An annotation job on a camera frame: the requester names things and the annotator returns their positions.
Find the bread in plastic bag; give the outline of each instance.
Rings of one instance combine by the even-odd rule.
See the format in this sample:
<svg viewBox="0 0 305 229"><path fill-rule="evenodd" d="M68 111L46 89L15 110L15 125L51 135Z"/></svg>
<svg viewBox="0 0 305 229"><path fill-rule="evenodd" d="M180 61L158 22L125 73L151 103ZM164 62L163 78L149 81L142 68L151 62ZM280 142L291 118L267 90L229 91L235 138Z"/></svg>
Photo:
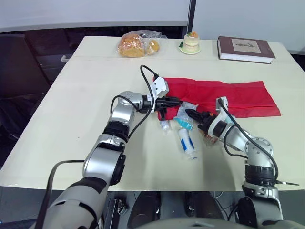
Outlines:
<svg viewBox="0 0 305 229"><path fill-rule="evenodd" d="M160 52L167 42L167 37L160 32L137 30L126 33L118 45L118 53L124 57L143 57Z"/></svg>

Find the white plate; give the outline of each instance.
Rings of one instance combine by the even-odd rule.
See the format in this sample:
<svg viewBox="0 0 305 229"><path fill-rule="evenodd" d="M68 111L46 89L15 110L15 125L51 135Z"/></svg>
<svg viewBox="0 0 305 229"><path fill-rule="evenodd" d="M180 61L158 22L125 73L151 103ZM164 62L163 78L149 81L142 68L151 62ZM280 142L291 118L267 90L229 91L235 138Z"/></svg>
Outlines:
<svg viewBox="0 0 305 229"><path fill-rule="evenodd" d="M196 52L186 52L186 51L184 51L181 47L178 47L178 48L179 48L179 50L180 50L181 52L183 52L184 54L189 54L189 55L197 54L197 53L199 53L199 52L201 51L200 46L199 46L199 49L198 49Z"/></svg>

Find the white wall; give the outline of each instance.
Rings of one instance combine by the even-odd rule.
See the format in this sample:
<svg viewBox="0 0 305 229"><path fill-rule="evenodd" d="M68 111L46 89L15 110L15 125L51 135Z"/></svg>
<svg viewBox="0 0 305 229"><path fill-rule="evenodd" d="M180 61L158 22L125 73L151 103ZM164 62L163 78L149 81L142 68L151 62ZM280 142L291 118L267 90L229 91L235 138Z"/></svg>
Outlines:
<svg viewBox="0 0 305 229"><path fill-rule="evenodd" d="M189 0L0 0L0 32L187 25Z"/></svg>
<svg viewBox="0 0 305 229"><path fill-rule="evenodd" d="M305 54L305 0L197 0L193 31L201 39L281 42L290 53Z"/></svg>

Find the bread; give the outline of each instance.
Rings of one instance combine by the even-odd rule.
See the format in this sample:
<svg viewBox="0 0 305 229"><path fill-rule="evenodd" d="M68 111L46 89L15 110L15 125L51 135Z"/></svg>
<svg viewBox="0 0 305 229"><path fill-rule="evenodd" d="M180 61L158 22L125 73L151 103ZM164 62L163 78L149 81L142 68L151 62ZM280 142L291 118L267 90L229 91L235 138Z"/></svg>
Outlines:
<svg viewBox="0 0 305 229"><path fill-rule="evenodd" d="M151 40L146 48L147 55L152 55L160 49L159 43L155 40Z"/></svg>
<svg viewBox="0 0 305 229"><path fill-rule="evenodd" d="M122 36L118 50L120 55L127 57L142 57L145 54L142 37L135 33Z"/></svg>

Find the book cover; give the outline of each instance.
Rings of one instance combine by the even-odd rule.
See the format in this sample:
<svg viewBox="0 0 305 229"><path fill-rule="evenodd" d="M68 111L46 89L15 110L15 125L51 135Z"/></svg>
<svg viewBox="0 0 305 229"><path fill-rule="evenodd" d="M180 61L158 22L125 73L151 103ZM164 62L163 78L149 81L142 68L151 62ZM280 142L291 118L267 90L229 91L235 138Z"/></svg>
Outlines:
<svg viewBox="0 0 305 229"><path fill-rule="evenodd" d="M220 36L218 41L221 53L275 58L268 42L264 40Z"/></svg>

